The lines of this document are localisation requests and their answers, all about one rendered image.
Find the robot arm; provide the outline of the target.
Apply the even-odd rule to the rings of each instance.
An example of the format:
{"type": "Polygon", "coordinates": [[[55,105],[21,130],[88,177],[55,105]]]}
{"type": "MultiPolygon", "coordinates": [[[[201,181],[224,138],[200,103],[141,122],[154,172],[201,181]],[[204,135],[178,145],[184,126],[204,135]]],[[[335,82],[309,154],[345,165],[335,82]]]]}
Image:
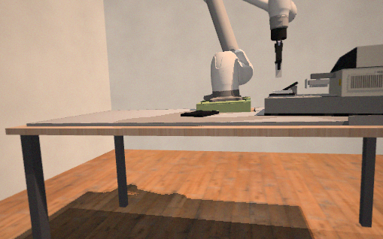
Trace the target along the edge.
{"type": "MultiPolygon", "coordinates": [[[[208,5],[223,51],[216,53],[211,61],[212,94],[205,95],[204,99],[210,102],[243,100],[243,97],[239,95],[239,86],[247,83],[252,78],[253,66],[245,52],[238,47],[223,0],[203,1],[208,5]]],[[[291,0],[243,1],[269,13],[270,30],[288,28],[288,23],[293,21],[296,16],[296,6],[294,3],[291,4],[291,0]]]]}

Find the black rectangular frame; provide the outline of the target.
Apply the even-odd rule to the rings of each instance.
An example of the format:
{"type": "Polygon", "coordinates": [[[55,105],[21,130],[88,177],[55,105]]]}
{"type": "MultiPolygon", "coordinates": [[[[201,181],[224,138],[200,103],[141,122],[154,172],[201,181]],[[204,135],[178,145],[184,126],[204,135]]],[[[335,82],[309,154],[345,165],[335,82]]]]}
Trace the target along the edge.
{"type": "Polygon", "coordinates": [[[211,115],[214,115],[214,114],[218,114],[219,111],[205,111],[205,110],[198,110],[198,111],[194,111],[194,112],[186,112],[186,113],[181,113],[181,116],[194,116],[194,117],[204,117],[204,116],[211,116],[211,115]],[[211,113],[213,112],[213,113],[211,113]],[[189,113],[194,113],[194,114],[189,114],[189,113]],[[205,114],[206,113],[206,114],[205,114]]]}

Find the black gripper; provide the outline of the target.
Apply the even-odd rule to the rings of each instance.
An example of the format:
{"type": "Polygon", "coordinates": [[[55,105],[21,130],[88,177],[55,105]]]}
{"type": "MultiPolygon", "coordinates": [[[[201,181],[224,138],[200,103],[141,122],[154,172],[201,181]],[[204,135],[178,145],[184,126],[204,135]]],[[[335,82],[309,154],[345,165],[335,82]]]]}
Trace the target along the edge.
{"type": "Polygon", "coordinates": [[[282,40],[287,38],[287,28],[271,29],[271,40],[276,41],[275,44],[275,77],[281,77],[282,70],[282,40]]]}

